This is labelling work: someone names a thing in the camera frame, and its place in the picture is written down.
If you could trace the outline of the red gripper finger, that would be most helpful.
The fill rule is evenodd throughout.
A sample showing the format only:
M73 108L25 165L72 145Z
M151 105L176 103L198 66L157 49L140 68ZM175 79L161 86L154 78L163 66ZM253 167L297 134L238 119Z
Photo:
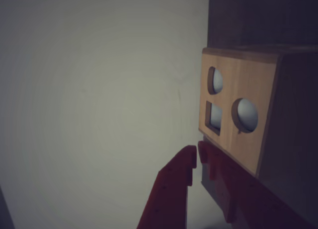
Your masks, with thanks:
M203 166L202 185L221 208L225 221L232 228L314 228L213 144L199 141L198 151Z
M196 166L197 148L188 145L158 172L137 228L186 228L187 189Z

